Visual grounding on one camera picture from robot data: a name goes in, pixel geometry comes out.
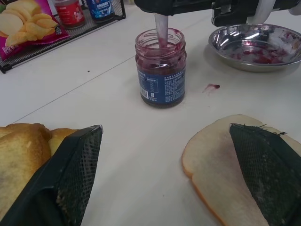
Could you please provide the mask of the round steel bowl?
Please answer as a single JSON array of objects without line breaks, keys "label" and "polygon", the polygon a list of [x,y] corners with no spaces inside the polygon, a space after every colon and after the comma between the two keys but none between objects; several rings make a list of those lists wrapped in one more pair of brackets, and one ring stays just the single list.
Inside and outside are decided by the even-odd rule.
[{"label": "round steel bowl", "polygon": [[301,33],[273,24],[225,26],[211,33],[208,45],[242,71],[272,72],[301,62]]}]

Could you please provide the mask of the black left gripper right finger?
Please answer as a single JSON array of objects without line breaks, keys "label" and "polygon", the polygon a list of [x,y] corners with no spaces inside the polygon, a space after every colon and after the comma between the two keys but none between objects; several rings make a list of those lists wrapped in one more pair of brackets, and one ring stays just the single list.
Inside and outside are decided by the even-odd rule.
[{"label": "black left gripper right finger", "polygon": [[244,181],[269,226],[301,226],[300,144],[271,127],[232,123]]}]

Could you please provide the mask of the white plastic knife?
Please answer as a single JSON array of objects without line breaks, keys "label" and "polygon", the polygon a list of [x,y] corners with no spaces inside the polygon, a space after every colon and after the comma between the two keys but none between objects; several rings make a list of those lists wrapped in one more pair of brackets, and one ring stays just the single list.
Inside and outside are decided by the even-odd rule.
[{"label": "white plastic knife", "polygon": [[168,16],[156,13],[154,14],[154,17],[159,47],[166,48],[168,39]]}]

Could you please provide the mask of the glass jam jar blue label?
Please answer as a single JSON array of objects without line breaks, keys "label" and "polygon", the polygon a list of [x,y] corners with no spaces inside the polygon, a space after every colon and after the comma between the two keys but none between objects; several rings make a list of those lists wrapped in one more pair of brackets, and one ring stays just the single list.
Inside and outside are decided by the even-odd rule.
[{"label": "glass jam jar blue label", "polygon": [[185,96],[186,42],[184,34],[168,29],[167,46],[159,47],[156,29],[135,39],[135,61],[142,100],[157,108],[178,105]]}]

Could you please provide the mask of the pink potato chip bag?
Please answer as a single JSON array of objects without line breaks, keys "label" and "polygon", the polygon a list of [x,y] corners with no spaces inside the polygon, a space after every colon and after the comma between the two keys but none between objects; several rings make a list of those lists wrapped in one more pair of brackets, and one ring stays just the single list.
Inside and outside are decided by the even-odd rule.
[{"label": "pink potato chip bag", "polygon": [[69,38],[53,16],[48,0],[0,0],[0,58],[4,61],[26,46]]}]

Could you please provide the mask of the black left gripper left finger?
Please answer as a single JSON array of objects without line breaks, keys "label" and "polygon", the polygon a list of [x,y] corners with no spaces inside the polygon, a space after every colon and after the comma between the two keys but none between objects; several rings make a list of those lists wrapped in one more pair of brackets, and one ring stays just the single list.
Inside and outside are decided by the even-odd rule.
[{"label": "black left gripper left finger", "polygon": [[0,226],[80,226],[95,180],[103,128],[67,136],[39,167]]}]

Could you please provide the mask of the toasted bread slice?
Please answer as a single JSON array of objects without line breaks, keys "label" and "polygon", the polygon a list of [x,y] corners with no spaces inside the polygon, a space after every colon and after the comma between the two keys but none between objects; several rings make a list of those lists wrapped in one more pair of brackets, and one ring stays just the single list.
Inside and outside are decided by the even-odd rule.
[{"label": "toasted bread slice", "polygon": [[0,138],[0,220],[51,155],[49,136],[13,132]]},{"label": "toasted bread slice", "polygon": [[51,139],[49,140],[49,147],[51,151],[51,155],[53,156],[60,144],[63,140],[69,136],[70,134],[76,132],[77,129],[69,129],[69,128],[58,128],[51,130]]},{"label": "toasted bread slice", "polygon": [[0,138],[12,132],[19,132],[19,131],[38,131],[43,136],[43,138],[46,139],[47,141],[49,141],[52,137],[50,130],[47,129],[43,124],[14,123],[14,124],[9,124],[5,127],[0,127]]}]

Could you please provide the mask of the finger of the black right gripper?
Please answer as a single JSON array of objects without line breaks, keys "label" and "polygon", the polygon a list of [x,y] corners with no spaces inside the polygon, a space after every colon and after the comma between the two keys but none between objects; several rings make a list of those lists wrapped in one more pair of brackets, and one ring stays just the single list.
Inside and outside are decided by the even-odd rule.
[{"label": "finger of the black right gripper", "polygon": [[144,12],[173,16],[211,9],[213,0],[134,0],[134,2]]}]

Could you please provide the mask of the purple jam stain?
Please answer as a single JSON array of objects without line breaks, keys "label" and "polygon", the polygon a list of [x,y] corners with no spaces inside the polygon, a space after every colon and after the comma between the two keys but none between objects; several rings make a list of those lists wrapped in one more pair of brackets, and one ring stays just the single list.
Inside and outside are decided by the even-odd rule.
[{"label": "purple jam stain", "polygon": [[202,91],[203,93],[210,93],[210,92],[212,92],[212,91],[214,91],[214,90],[217,90],[217,89],[219,89],[221,86],[220,85],[218,85],[218,84],[208,84],[207,86],[206,86],[206,88]]}]

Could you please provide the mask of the red label jar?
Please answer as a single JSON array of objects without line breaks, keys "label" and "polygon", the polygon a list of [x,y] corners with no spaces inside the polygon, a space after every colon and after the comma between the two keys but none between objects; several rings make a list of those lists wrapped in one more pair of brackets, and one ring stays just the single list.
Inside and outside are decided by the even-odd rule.
[{"label": "red label jar", "polygon": [[66,29],[75,29],[85,24],[79,0],[53,0],[61,24]]}]

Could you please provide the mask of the pale bread slice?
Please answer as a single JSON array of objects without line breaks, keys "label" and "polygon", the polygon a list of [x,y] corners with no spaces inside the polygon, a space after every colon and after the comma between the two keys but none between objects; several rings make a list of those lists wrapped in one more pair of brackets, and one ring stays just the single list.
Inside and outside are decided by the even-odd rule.
[{"label": "pale bread slice", "polygon": [[229,132],[232,123],[270,127],[242,114],[221,118],[189,140],[183,170],[223,226],[269,226],[244,181]]}]

